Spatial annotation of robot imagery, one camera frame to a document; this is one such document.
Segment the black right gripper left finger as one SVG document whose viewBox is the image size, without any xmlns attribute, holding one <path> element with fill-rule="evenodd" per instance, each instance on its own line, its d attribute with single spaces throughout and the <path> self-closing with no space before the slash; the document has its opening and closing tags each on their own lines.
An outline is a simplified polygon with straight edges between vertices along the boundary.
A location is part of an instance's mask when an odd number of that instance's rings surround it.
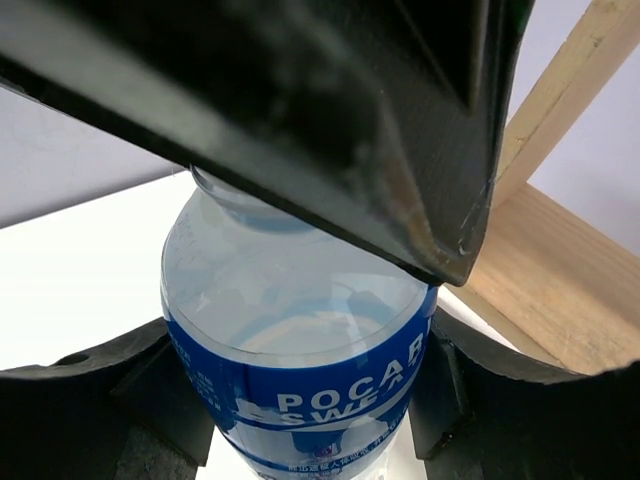
<svg viewBox="0 0 640 480">
<path fill-rule="evenodd" d="M 213 433 L 163 319 L 1 373 L 4 479 L 193 479 Z"/>
</svg>

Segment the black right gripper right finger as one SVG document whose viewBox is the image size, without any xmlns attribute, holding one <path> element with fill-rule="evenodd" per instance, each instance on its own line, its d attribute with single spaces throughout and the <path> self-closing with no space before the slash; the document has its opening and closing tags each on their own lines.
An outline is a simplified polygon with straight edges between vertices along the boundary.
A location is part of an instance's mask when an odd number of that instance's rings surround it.
<svg viewBox="0 0 640 480">
<path fill-rule="evenodd" d="M 581 375 L 438 309 L 409 419 L 430 479 L 636 479 L 639 364 Z"/>
</svg>

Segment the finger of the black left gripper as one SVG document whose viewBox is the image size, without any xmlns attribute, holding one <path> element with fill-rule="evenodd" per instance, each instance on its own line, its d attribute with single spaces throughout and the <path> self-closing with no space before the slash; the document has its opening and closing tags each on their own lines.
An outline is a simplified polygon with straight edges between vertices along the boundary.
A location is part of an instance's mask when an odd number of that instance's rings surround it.
<svg viewBox="0 0 640 480">
<path fill-rule="evenodd" d="M 1 82 L 424 281 L 485 238 L 529 1 L 5 1 Z"/>
</svg>

